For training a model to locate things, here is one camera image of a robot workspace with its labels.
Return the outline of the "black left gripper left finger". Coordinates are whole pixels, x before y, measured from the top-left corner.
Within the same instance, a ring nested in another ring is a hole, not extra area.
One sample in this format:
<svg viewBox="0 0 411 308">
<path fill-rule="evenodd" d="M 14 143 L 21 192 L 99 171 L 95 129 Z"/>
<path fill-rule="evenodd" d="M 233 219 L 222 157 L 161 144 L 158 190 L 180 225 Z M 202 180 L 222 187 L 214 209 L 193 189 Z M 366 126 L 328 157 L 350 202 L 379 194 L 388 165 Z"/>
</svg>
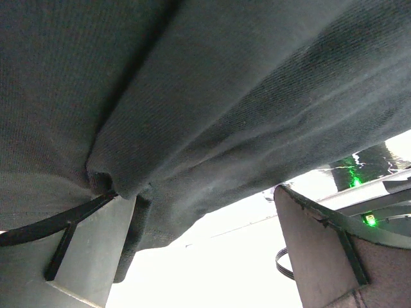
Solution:
<svg viewBox="0 0 411 308">
<path fill-rule="evenodd" d="M 1 307 L 105 307 L 135 200 L 109 192 L 1 234 Z"/>
</svg>

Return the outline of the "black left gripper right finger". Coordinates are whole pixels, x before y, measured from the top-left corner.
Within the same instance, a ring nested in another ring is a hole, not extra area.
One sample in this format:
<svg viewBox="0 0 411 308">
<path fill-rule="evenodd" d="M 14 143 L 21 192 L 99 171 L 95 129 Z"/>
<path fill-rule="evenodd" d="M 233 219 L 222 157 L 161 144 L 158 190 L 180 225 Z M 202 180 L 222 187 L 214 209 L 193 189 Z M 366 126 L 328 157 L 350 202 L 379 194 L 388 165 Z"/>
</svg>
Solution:
<svg viewBox="0 0 411 308">
<path fill-rule="evenodd" d="M 332 210 L 279 186 L 274 201 L 304 307 L 410 306 L 410 191 Z"/>
</svg>

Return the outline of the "black t shirt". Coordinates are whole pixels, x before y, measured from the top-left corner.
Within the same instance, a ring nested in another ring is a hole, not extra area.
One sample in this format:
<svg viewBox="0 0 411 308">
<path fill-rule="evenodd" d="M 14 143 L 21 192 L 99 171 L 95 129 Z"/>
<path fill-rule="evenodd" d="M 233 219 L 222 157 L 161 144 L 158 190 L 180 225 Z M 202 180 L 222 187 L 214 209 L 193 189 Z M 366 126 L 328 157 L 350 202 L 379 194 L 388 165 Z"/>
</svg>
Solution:
<svg viewBox="0 0 411 308">
<path fill-rule="evenodd" d="M 2 230 L 144 196 L 128 266 L 409 128 L 409 1 L 1 2 Z"/>
</svg>

